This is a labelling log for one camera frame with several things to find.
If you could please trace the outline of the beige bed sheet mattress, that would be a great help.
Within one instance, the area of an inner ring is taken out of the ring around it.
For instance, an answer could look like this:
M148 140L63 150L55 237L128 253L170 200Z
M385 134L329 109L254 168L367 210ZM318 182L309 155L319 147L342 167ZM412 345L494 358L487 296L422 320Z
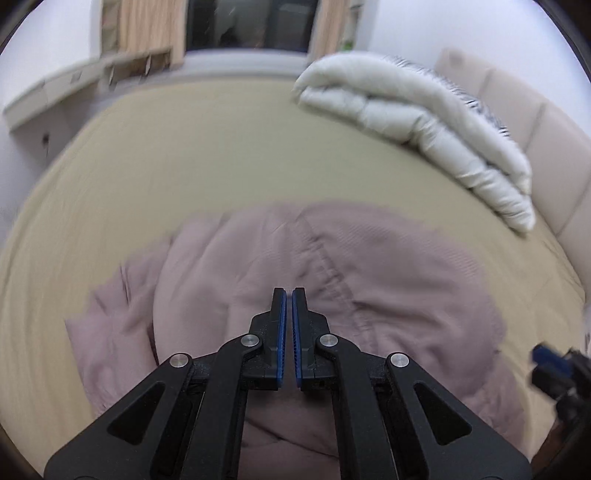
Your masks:
M519 381L535 344L582 345L583 286L546 223L516 235L417 153L301 109L292 87L140 89L90 120L37 183L1 253L1 424L35 471L92 418L65 320L122 261L197 212L321 199L391 207L481 263Z

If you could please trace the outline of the right beige curtain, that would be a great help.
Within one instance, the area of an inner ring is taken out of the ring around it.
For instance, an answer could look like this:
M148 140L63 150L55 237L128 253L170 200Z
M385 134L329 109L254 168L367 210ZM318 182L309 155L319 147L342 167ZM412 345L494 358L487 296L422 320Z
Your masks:
M346 0L322 0L315 14L308 56L318 60L339 51L351 50L353 40L346 36L351 2Z

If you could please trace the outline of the dark glass window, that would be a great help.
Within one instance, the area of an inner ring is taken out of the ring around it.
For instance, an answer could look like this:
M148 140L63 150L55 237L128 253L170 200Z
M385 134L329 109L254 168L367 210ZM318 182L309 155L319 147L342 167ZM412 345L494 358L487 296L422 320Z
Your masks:
M189 1L185 47L306 53L317 10L317 1Z

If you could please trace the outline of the white wall-mounted desk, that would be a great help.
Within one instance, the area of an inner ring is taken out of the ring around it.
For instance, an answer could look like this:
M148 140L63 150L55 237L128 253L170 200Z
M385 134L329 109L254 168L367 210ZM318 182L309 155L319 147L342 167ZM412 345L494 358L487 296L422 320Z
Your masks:
M139 53L116 53L79 63L46 77L9 102L2 113L10 132L49 110L67 97L91 85L106 83L113 90L130 77L145 79L171 66L171 48Z

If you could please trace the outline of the beige curtain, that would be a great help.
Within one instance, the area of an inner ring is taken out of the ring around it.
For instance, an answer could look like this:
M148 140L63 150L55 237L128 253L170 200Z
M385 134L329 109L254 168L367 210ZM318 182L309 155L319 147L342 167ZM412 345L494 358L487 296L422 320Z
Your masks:
M308 56L318 60L339 51L351 50L353 40L346 36L351 2L346 0L322 0L315 14Z
M169 49L170 64L184 62L186 52L186 0L124 0L118 20L119 50L147 53Z

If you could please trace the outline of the folded white duvet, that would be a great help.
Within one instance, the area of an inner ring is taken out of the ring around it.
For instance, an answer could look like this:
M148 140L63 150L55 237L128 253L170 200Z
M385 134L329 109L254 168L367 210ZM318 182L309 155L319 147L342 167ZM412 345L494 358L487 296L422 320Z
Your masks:
M341 52L311 63L294 82L294 99L410 145L509 228L533 230L530 161L488 106L445 76L397 56Z

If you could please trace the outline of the beige padded headboard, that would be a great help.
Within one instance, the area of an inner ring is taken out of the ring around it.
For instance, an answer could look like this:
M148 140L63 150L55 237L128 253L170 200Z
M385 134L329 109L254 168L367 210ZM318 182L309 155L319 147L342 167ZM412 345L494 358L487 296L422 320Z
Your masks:
M454 48L436 71L491 108L533 169L533 202L590 290L590 137L522 80Z

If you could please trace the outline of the left beige curtain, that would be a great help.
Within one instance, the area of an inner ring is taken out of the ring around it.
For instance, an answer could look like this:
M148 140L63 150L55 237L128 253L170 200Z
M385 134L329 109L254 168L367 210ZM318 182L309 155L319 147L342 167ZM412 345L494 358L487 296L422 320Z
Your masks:
M169 49L170 64L184 62L186 52L186 0L124 0L118 20L119 50L147 53Z

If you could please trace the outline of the mauve hooded down coat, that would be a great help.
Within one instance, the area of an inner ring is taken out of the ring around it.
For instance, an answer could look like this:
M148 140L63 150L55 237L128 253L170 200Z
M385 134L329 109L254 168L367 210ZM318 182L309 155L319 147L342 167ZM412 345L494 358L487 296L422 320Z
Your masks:
M200 216L121 264L67 322L96 420L177 353L218 351L287 293L283 383L249 392L235 479L343 479L332 397L294 369L291 295L363 352L408 354L520 453L523 410L503 320L475 261L363 204L278 204Z

